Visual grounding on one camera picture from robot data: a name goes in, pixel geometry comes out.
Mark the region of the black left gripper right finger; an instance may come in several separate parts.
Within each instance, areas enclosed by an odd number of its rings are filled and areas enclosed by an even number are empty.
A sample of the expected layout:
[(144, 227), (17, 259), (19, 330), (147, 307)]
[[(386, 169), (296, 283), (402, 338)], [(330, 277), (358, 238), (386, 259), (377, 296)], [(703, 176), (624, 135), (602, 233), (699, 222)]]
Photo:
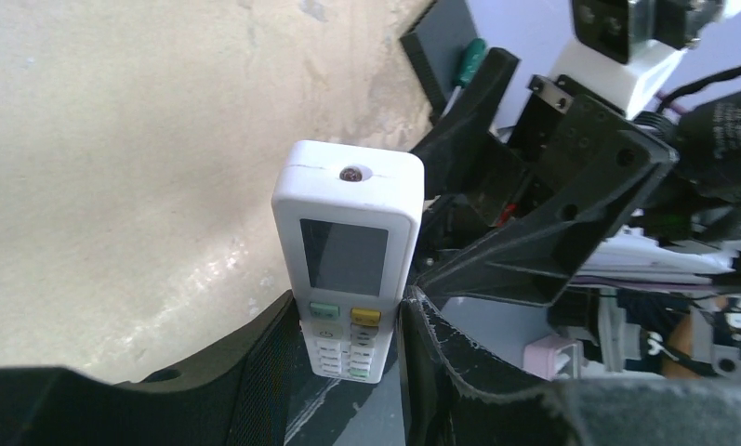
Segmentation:
[(741, 445), (741, 382), (547, 381), (477, 344), (415, 286), (398, 349), (409, 445)]

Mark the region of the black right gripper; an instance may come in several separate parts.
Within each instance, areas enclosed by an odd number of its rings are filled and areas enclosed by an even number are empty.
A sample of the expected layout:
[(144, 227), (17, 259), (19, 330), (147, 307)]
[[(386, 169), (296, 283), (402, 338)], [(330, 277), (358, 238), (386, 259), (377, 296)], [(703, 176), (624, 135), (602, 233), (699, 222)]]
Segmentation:
[[(411, 150), (423, 163), (424, 196), (460, 193), (478, 163), (520, 59), (492, 47), (452, 109)], [(428, 297), (478, 297), (548, 307), (598, 246), (614, 236), (677, 161), (668, 144), (582, 91), (536, 75), (510, 144), (533, 181), (521, 216), (422, 274)]]

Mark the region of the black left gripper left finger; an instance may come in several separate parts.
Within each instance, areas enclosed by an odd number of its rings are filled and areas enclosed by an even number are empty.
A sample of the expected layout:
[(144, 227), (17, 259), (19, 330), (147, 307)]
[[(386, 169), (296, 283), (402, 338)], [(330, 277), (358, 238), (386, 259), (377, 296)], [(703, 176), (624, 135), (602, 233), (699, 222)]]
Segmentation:
[(0, 368), (0, 445), (281, 445), (298, 329), (285, 293), (137, 383), (64, 367)]

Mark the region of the white air conditioner remote control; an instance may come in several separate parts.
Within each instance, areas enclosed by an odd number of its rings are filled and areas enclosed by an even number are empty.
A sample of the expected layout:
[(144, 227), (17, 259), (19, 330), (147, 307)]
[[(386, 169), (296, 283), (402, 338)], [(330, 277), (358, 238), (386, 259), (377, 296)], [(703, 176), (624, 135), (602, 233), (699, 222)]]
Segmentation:
[(417, 245), (425, 169), (405, 151), (296, 142), (271, 208), (312, 371), (382, 378)]

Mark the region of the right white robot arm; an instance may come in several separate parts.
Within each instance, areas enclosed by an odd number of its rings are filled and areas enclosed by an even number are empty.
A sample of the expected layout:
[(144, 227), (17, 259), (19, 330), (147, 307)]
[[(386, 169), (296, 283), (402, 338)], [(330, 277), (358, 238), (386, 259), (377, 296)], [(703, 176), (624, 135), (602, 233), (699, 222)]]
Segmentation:
[(680, 242), (719, 243), (741, 225), (741, 148), (708, 136), (664, 138), (586, 91), (564, 108), (533, 94), (508, 142), (489, 131), (518, 59), (492, 47), (454, 108), (415, 146), (425, 192), (487, 192), (512, 217), (437, 256), (412, 284), (428, 297), (477, 297), (549, 307), (568, 287), (683, 291), (683, 282), (632, 279), (587, 263), (627, 224), (674, 252)]

